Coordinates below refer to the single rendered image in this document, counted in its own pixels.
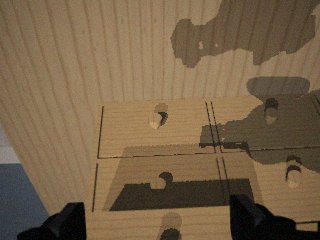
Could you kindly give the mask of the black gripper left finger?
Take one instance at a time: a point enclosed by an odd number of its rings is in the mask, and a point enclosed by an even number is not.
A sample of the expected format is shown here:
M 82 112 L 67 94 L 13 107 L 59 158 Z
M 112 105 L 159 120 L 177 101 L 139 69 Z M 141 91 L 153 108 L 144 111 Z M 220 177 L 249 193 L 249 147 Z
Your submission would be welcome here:
M 68 203 L 60 213 L 50 216 L 40 227 L 30 228 L 17 235 L 17 240 L 49 239 L 87 240 L 83 202 Z

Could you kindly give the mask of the small wooden chest of drawers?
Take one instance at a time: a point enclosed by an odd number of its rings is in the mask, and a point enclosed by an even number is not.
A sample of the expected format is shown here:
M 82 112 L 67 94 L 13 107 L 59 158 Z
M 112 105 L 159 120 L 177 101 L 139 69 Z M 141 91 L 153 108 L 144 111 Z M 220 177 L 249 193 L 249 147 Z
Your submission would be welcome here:
M 98 116 L 96 124 L 95 142 L 93 150 L 89 195 L 87 212 L 94 212 L 95 189 L 97 180 L 98 162 L 117 162 L 117 161 L 139 161 L 139 160 L 161 160 L 161 159 L 183 159 L 183 158 L 203 158 L 203 157 L 216 157 L 218 172 L 221 182 L 223 199 L 225 206 L 229 206 L 229 191 L 223 166 L 223 156 L 241 156 L 241 155 L 260 155 L 260 154 L 279 154 L 279 153 L 297 153 L 297 152 L 316 152 L 320 148 L 303 148 L 303 149 L 285 149 L 285 150 L 266 150 L 266 151 L 247 151 L 247 152 L 228 152 L 221 153 L 211 100 L 228 100 L 228 99 L 251 99 L 251 98 L 274 98 L 274 97 L 297 97 L 297 96 L 310 96 L 319 116 L 320 105 L 313 93 L 304 94 L 280 94 L 280 95 L 256 95 L 256 96 L 233 96 L 233 97 L 210 97 L 210 98 L 187 98 L 187 99 L 165 99 L 165 100 L 144 100 L 144 101 L 122 101 L 122 102 L 101 102 L 98 107 Z M 146 157 L 124 157 L 124 158 L 102 158 L 99 159 L 99 148 L 103 118 L 104 105 L 118 105 L 118 104 L 139 104 L 139 103 L 161 103 L 161 102 L 184 102 L 184 101 L 205 101 L 207 113 L 210 123 L 210 129 L 214 145 L 214 153 L 208 154 L 188 154 L 188 155 L 167 155 L 167 156 L 146 156 Z

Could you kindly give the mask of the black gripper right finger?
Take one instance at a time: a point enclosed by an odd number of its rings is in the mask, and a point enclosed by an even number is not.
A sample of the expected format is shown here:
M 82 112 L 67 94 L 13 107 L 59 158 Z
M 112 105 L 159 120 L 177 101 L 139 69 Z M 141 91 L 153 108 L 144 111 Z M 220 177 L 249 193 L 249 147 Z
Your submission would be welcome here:
M 320 221 L 317 231 L 296 230 L 294 220 L 274 216 L 245 194 L 230 195 L 230 230 L 232 240 L 320 240 Z

